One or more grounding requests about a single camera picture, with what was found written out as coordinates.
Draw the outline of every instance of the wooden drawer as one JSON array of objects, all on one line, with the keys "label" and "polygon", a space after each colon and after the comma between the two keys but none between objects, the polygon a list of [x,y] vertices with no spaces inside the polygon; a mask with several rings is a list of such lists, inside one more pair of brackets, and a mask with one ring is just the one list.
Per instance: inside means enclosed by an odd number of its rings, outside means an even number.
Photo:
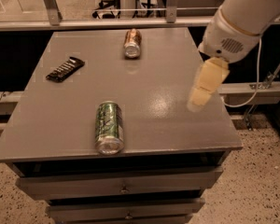
[{"label": "wooden drawer", "polygon": [[186,216],[198,212],[204,199],[175,199],[127,203],[92,203],[47,208],[55,221],[134,220],[140,217]]},{"label": "wooden drawer", "polygon": [[192,216],[167,216],[153,218],[135,218],[132,220],[102,220],[102,221],[67,221],[65,224],[185,224]]},{"label": "wooden drawer", "polygon": [[123,173],[22,177],[17,186],[35,200],[209,189],[221,167],[178,168]]}]

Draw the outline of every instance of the gray tabletop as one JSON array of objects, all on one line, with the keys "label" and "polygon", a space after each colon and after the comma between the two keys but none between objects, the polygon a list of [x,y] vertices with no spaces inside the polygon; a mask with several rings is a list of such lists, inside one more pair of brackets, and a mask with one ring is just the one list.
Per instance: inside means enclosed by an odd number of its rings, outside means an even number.
[{"label": "gray tabletop", "polygon": [[[210,152],[242,147],[217,94],[186,108],[201,57],[187,28],[142,29],[141,56],[125,59],[126,30],[54,33],[0,138],[0,161],[102,157],[94,148],[97,107],[123,112],[117,156]],[[63,83],[46,75],[76,56],[86,65]]]}]

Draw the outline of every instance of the can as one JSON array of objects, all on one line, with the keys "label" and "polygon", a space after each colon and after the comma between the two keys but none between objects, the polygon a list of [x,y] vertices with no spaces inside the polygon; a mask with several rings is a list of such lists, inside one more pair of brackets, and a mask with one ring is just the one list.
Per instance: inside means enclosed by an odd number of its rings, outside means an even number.
[{"label": "can", "polygon": [[112,101],[101,103],[97,109],[95,147],[105,155],[116,154],[124,147],[121,109]]},{"label": "can", "polygon": [[128,58],[137,58],[140,56],[140,44],[142,36],[140,32],[132,28],[125,36],[124,41],[124,54]]}]

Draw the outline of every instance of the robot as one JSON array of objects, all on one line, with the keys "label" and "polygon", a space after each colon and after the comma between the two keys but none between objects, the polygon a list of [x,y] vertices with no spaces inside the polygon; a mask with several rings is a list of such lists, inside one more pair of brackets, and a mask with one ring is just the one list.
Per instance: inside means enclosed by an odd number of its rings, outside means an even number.
[{"label": "robot", "polygon": [[198,50],[211,58],[201,65],[188,109],[201,110],[229,74],[229,63],[242,60],[270,22],[280,15],[280,0],[225,0],[208,24]]}]

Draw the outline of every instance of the drawer handle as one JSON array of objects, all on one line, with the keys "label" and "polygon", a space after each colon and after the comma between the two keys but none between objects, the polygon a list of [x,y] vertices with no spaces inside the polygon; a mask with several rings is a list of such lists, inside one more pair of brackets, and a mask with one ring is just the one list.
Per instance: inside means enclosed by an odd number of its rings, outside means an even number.
[{"label": "drawer handle", "polygon": [[130,191],[125,187],[123,186],[122,190],[120,191],[121,194],[129,194]]},{"label": "drawer handle", "polygon": [[128,213],[128,215],[125,217],[125,219],[126,220],[132,220],[133,216],[130,213]]}]

